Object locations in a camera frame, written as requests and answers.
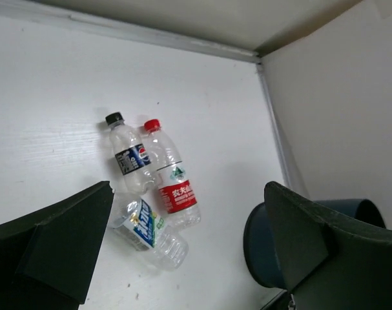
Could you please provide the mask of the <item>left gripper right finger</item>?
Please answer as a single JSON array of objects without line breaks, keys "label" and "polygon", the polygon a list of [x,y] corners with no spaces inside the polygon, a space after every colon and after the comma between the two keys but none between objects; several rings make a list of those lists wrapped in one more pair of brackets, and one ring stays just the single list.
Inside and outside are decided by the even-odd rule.
[{"label": "left gripper right finger", "polygon": [[297,309],[392,309],[392,231],[271,181],[264,202]]}]

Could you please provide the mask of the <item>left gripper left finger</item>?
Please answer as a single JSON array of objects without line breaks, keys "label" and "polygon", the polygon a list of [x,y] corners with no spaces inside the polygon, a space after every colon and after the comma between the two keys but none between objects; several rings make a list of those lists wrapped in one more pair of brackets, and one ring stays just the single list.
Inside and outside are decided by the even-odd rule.
[{"label": "left gripper left finger", "polygon": [[0,225],[0,309],[87,300],[114,193],[109,181]]}]

